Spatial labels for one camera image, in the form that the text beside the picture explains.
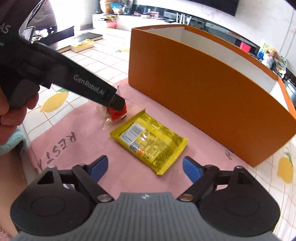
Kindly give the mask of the person left hand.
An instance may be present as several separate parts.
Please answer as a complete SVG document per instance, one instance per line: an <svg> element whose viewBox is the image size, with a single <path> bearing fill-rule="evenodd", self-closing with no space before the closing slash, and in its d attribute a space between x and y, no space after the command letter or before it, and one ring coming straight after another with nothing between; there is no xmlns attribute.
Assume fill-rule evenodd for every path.
<svg viewBox="0 0 296 241"><path fill-rule="evenodd" d="M16 128L22 124L27 114L27 109L34 109L39 100L39 94L31 97L21 108L10 108L9 103L1 89L1 127L0 141L4 145L16 131Z"/></svg>

